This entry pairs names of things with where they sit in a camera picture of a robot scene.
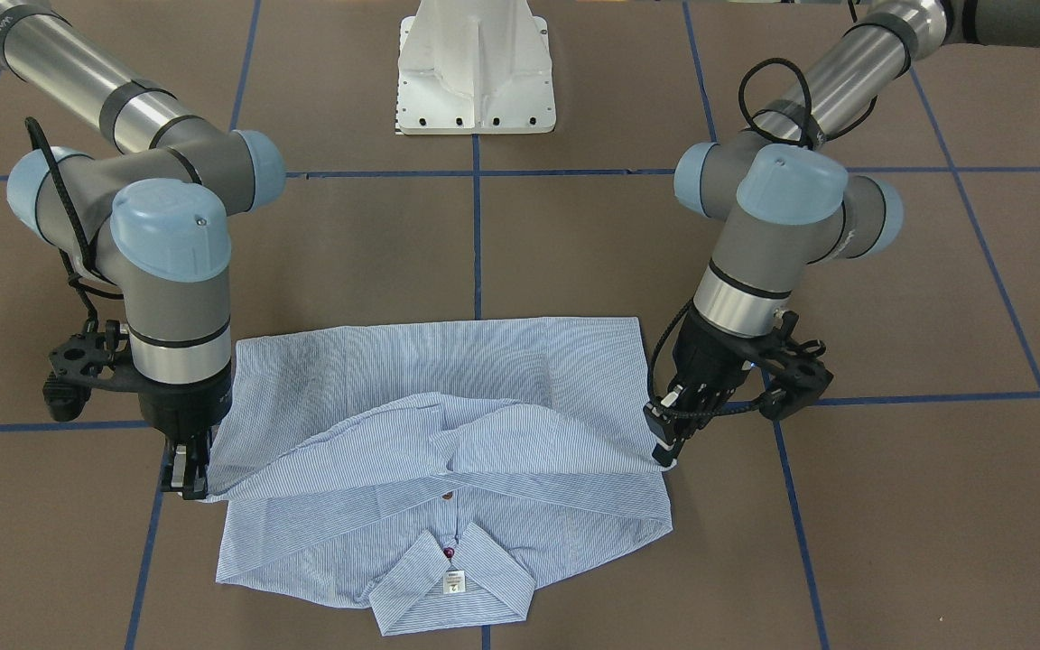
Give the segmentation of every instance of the blue striped shirt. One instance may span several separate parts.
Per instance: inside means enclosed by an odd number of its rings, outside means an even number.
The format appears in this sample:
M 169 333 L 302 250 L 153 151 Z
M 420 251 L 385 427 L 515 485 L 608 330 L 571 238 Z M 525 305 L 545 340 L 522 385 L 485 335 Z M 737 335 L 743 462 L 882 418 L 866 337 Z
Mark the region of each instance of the blue striped shirt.
M 338 328 L 236 363 L 220 583 L 371 607 L 386 634 L 503 624 L 672 529 L 635 319 Z

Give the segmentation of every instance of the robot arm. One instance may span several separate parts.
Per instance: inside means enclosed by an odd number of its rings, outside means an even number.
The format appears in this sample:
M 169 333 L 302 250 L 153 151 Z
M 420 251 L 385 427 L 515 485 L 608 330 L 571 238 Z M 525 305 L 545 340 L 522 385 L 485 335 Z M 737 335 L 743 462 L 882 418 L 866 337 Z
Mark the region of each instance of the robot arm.
M 684 441 L 713 417 L 759 410 L 781 420 L 816 401 L 832 380 L 825 346 L 792 340 L 785 310 L 804 267 L 859 258 L 888 245 L 904 209 L 882 181 L 846 171 L 817 149 L 846 131 L 880 90 L 945 43 L 1040 48 L 1032 0 L 880 0 L 785 95 L 748 115 L 726 145 L 697 145 L 677 165 L 677 198 L 725 222 L 680 322 L 677 373 L 645 415 L 660 439 L 653 457 L 672 465 Z M 661 344 L 653 354 L 659 354 Z M 750 407 L 725 405 L 752 367 L 772 374 Z M 649 386 L 649 394 L 655 395 Z
M 66 421 L 92 388 L 138 394 L 141 415 L 166 436 L 161 489 L 206 496 L 211 436 L 231 405 L 227 217 L 276 201 L 284 160 L 261 133 L 224 133 L 187 110 L 46 0 L 0 0 L 0 69 L 127 154 L 96 161 L 49 147 L 28 120 L 36 149 L 7 182 L 11 209 L 63 252 L 72 283 L 119 287 L 127 309 L 126 324 L 99 331 L 89 316 L 51 353 L 47 407 Z

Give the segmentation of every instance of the striped shirt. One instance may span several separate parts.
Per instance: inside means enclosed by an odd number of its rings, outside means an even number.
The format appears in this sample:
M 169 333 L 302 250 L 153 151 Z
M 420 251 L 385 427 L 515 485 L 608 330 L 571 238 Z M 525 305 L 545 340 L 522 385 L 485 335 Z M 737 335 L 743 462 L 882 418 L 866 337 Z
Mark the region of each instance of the striped shirt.
M 236 363 L 220 583 L 371 607 L 384 634 L 503 624 L 672 529 L 635 319 L 338 328 Z

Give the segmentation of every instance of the gray joint housing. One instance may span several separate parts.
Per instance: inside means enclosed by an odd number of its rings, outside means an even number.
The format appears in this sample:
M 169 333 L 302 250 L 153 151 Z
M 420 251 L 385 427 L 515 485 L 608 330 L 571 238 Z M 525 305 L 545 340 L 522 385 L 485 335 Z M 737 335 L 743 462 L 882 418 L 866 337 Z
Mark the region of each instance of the gray joint housing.
M 948 0 L 953 24 L 945 43 L 1040 48 L 1040 0 Z
M 844 211 L 850 185 L 844 167 L 808 149 L 760 149 L 735 186 L 734 207 L 694 295 L 698 312 L 739 337 L 768 333 L 807 263 L 840 255 L 855 239 L 880 238 L 884 226 L 872 236 L 859 229 L 837 235 L 835 215 Z
M 34 233 L 74 255 L 84 276 L 123 289 L 141 373 L 162 383 L 198 382 L 223 370 L 231 355 L 227 214 L 272 201 L 276 181 L 282 188 L 282 161 L 260 177 L 260 161 L 277 156 L 269 144 L 257 133 L 233 132 L 103 161 L 57 149 L 58 172 L 95 245 L 94 270 L 82 268 L 41 152 L 12 170 L 8 202 Z
M 737 188 L 749 173 L 756 153 L 769 145 L 751 131 L 726 145 L 698 145 L 677 165 L 677 198 L 690 209 L 726 222 L 737 209 Z M 882 181 L 851 175 L 841 206 L 814 228 L 817 235 L 805 263 L 856 259 L 879 252 L 900 231 L 903 214 L 900 197 Z
M 141 373 L 188 384 L 222 371 L 231 358 L 227 214 L 280 196 L 285 168 L 276 146 L 256 132 L 220 132 L 192 114 L 83 37 L 46 0 L 0 0 L 0 69 L 128 154 L 96 161 L 54 148 L 94 267 L 83 267 L 40 152 L 11 170 L 7 194 L 17 216 L 74 256 L 83 276 L 123 289 Z M 124 192 L 131 197 L 119 209 Z

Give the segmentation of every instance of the size tag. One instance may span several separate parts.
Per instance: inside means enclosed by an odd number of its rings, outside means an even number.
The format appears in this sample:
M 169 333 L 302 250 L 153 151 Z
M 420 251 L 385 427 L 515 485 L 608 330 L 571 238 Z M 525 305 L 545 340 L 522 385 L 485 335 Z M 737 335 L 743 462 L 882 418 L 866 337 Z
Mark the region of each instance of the size tag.
M 465 592 L 465 584 L 463 583 L 463 570 L 444 573 L 444 593 L 463 592 Z

